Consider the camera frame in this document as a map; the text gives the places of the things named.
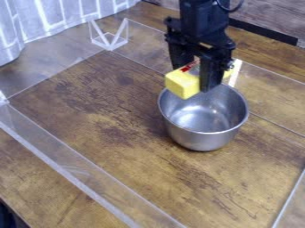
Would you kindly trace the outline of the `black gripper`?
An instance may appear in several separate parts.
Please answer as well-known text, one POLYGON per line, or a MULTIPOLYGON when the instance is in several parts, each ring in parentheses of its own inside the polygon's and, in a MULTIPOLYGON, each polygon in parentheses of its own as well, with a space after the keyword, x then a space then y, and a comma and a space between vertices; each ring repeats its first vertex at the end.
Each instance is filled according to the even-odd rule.
POLYGON ((231 51, 235 43, 225 35, 228 14, 233 11, 229 0, 179 0, 179 18, 164 19, 173 69, 193 61, 191 52, 201 50, 200 44, 217 51, 200 56, 199 82, 204 93, 221 83, 223 73, 233 67, 231 51))

